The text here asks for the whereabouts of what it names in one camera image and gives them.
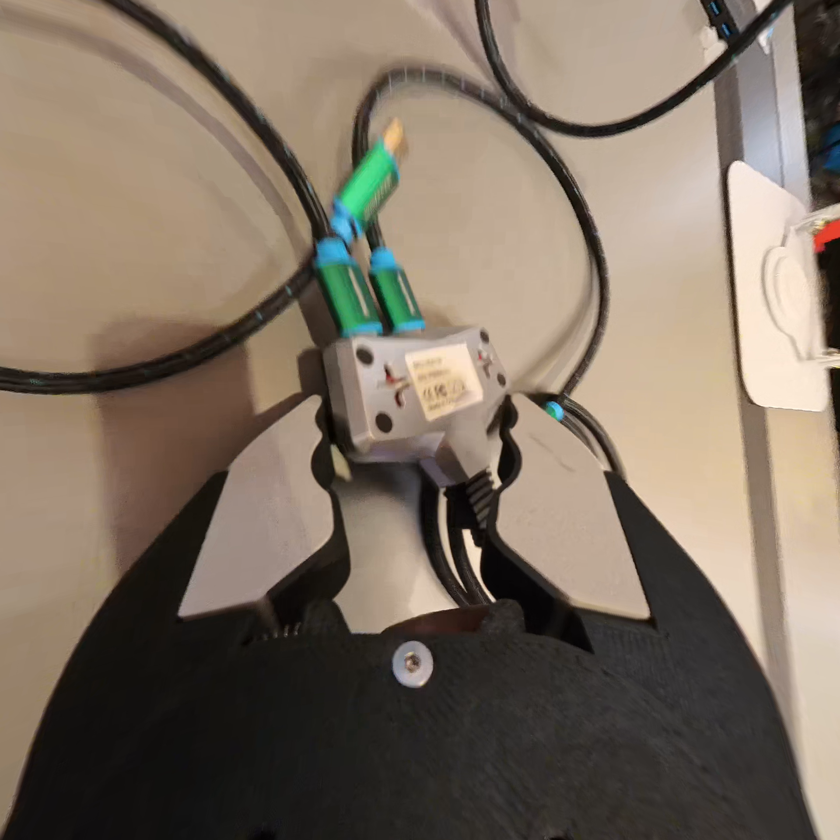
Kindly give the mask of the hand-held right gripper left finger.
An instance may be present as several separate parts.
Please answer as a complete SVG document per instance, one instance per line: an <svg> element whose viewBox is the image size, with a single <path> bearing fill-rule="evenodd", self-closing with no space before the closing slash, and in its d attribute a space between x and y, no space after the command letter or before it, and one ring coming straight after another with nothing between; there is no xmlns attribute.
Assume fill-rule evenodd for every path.
<svg viewBox="0 0 840 840"><path fill-rule="evenodd" d="M350 576L334 480L326 409L312 395L227 469L178 616L270 606L277 621L301 621L333 600Z"/></svg>

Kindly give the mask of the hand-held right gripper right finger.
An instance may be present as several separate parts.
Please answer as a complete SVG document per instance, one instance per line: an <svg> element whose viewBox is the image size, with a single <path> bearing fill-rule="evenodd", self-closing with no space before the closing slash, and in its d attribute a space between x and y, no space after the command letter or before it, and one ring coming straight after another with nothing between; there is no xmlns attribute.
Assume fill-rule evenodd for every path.
<svg viewBox="0 0 840 840"><path fill-rule="evenodd" d="M480 574L530 621L555 606L647 621L652 613L608 473L567 426L513 395L500 426L500 488Z"/></svg>

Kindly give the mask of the grey USB hub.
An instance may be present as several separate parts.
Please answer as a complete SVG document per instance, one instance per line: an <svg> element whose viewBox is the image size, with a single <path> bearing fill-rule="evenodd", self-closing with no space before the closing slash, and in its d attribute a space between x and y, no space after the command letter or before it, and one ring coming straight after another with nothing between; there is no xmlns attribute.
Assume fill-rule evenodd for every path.
<svg viewBox="0 0 840 840"><path fill-rule="evenodd" d="M486 329L363 335L322 357L348 459L418 466L439 488L490 470L490 428L508 377Z"/></svg>

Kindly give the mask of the dark USB hub blue ports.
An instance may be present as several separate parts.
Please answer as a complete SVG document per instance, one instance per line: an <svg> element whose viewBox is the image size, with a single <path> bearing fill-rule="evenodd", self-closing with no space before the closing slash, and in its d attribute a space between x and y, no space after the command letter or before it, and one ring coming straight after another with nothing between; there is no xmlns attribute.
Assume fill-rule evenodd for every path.
<svg viewBox="0 0 840 840"><path fill-rule="evenodd" d="M707 17L700 31L700 43L705 61L712 62L722 55L730 42L771 4L771 1L699 1Z"/></svg>

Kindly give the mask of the clear plastic holder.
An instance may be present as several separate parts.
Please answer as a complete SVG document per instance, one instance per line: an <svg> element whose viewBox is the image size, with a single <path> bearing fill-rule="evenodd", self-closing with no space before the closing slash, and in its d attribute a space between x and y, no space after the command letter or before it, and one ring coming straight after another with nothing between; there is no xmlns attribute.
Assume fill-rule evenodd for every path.
<svg viewBox="0 0 840 840"><path fill-rule="evenodd" d="M787 225L780 245L763 262L763 294L775 327L791 342L797 360L824 369L839 366L839 351L825 344L817 324L820 294L815 280L812 232L823 221L839 218L834 204Z"/></svg>

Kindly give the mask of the white adhesive mount plate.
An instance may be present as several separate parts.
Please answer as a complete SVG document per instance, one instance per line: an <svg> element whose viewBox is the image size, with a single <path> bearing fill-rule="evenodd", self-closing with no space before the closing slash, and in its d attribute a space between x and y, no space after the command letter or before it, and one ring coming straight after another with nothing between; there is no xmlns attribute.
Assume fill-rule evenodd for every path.
<svg viewBox="0 0 840 840"><path fill-rule="evenodd" d="M766 408L820 413L829 402L828 372L797 360L788 338L778 330L763 294L763 262L782 242L789 224L808 213L795 196L744 161L729 165L726 176L731 282L738 357L750 401ZM817 324L826 340L826 294L815 259L820 303Z"/></svg>

